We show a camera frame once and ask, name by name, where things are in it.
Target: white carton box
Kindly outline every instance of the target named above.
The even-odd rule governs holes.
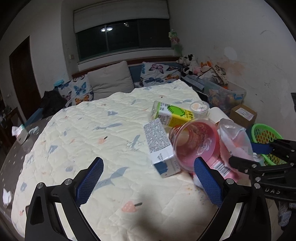
[[[160,176],[168,177],[181,171],[174,155],[173,146],[160,120],[157,118],[144,125],[144,132],[152,164]]]

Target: white wall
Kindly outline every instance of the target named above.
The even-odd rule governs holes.
[[[184,53],[218,62],[229,81],[247,90],[257,123],[296,140],[296,42],[264,0],[168,0],[171,27]]]
[[[69,80],[61,38],[61,3],[62,0],[32,0],[19,12],[0,40],[1,92],[4,102],[12,108],[18,107],[22,116],[11,78],[9,55],[28,36],[41,97],[45,90],[53,89],[57,80]]]
[[[79,71],[77,65],[79,56],[73,27],[73,6],[67,1],[62,2],[61,31],[67,72],[69,77],[71,77],[72,74]],[[74,59],[70,59],[69,55],[74,55]]]

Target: pillow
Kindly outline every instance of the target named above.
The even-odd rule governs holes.
[[[66,107],[78,105],[83,101],[92,101],[94,93],[87,75],[75,78],[58,87],[60,95],[67,100]]]
[[[95,100],[107,98],[116,92],[129,93],[134,89],[126,61],[91,71],[87,76],[93,87]]]
[[[142,63],[140,85],[142,87],[151,85],[162,85],[172,83],[180,79],[179,68],[156,63]]]

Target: wooden headboard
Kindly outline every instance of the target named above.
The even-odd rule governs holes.
[[[141,64],[142,62],[171,62],[171,61],[177,61],[178,59],[179,59],[179,57],[176,57],[176,56],[159,56],[159,57],[128,59],[128,60],[126,60],[126,62],[128,63],[128,65],[133,65],[133,64]],[[91,71],[94,71],[97,69],[101,69],[101,68],[107,67],[112,64],[120,63],[121,61],[116,61],[116,62],[112,62],[112,63],[108,63],[108,64],[102,64],[102,65],[98,65],[98,66],[95,66],[95,67],[92,67],[89,69],[85,69],[85,70],[82,70],[82,71],[79,71],[79,72],[73,74],[72,77],[77,78],[77,77],[80,77],[84,74],[87,74],[88,72],[91,72]]]

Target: barcode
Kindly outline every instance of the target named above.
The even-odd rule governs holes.
[[[217,164],[214,166],[214,169],[220,172],[220,174],[223,177],[226,177],[228,173],[230,172],[230,169],[224,165],[223,162],[217,162]]]

